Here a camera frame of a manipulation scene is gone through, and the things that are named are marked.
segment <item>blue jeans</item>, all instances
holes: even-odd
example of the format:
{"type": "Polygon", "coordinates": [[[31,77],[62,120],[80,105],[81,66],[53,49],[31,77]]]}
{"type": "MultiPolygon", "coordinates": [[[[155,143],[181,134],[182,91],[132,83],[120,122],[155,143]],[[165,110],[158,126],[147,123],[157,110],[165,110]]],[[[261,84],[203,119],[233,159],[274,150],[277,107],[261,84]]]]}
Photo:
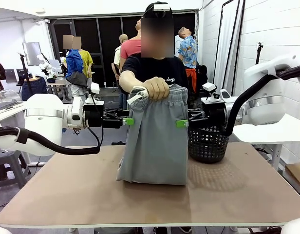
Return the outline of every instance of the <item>blue jeans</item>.
{"type": "Polygon", "coordinates": [[[40,77],[39,79],[30,81],[32,94],[29,90],[28,83],[26,80],[24,80],[24,83],[22,85],[22,92],[21,92],[21,98],[23,101],[27,101],[32,95],[34,94],[46,94],[47,93],[47,87],[46,82],[43,77],[40,77]]]}
{"type": "Polygon", "coordinates": [[[123,110],[127,110],[127,95],[121,92],[119,89],[119,107],[123,110]]]}

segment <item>hand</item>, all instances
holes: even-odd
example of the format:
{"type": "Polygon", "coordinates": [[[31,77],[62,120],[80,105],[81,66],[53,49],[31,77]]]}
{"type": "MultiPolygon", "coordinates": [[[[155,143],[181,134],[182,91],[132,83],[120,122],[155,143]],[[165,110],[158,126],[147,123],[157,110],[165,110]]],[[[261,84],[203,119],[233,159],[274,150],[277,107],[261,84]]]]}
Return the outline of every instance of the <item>hand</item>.
{"type": "Polygon", "coordinates": [[[142,86],[148,90],[151,100],[162,100],[169,95],[169,85],[163,78],[153,77],[143,82],[142,86]]]}

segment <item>gray pants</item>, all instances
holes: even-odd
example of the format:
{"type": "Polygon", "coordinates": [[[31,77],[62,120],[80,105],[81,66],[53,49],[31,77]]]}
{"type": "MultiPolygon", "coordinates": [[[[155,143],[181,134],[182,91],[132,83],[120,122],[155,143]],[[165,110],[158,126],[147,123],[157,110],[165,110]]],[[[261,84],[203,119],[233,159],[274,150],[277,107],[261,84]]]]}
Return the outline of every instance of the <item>gray pants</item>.
{"type": "Polygon", "coordinates": [[[147,184],[186,185],[187,129],[176,121],[188,118],[187,89],[170,86],[161,101],[147,97],[131,104],[126,148],[117,180],[147,184]]]}

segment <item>laundry basket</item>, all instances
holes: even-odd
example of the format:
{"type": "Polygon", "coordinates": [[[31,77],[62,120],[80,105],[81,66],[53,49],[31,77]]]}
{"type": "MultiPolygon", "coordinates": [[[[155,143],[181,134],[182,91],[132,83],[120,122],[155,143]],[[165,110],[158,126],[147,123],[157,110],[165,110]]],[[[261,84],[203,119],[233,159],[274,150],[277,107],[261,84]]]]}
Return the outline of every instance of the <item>laundry basket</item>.
{"type": "Polygon", "coordinates": [[[216,126],[188,128],[188,154],[202,163],[221,161],[226,152],[229,137],[222,135],[216,126]]]}

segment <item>floor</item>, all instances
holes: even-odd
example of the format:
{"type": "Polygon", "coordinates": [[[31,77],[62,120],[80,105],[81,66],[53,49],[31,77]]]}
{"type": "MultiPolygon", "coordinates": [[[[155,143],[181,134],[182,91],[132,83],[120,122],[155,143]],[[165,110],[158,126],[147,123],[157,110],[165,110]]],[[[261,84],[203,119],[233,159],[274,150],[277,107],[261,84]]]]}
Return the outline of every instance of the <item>floor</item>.
{"type": "MultiPolygon", "coordinates": [[[[105,106],[109,108],[117,108],[117,91],[113,92],[114,89],[101,89],[100,96],[102,100],[105,101],[105,106]]],[[[98,135],[99,139],[101,139],[101,128],[93,128],[93,131],[98,135]]],[[[112,142],[125,142],[127,134],[127,127],[122,127],[121,129],[105,129],[103,145],[111,145],[112,142]]],[[[79,135],[74,134],[72,130],[67,130],[62,137],[62,145],[63,146],[76,146],[76,145],[96,145],[97,142],[93,135],[88,130],[80,131],[79,135]]],[[[51,156],[46,157],[38,157],[38,156],[30,156],[32,162],[46,162],[51,156]]],[[[27,177],[27,179],[31,179],[31,177],[35,174],[35,172],[39,171],[39,167],[31,168],[32,174],[27,177]]],[[[8,174],[9,178],[13,177],[12,172],[8,174]]],[[[10,185],[0,188],[0,211],[3,209],[1,205],[8,203],[17,193],[19,192],[18,186],[10,185]]],[[[68,234],[67,229],[8,229],[12,234],[68,234]]],[[[177,227],[171,229],[172,234],[182,234],[177,227]]],[[[229,227],[194,227],[192,232],[195,234],[236,234],[237,232],[233,232],[229,227]]],[[[79,234],[93,234],[94,230],[92,228],[89,229],[79,229],[79,234]]],[[[153,228],[144,228],[145,234],[153,234],[153,228]]],[[[239,234],[249,234],[248,229],[239,229],[239,234]]]]}

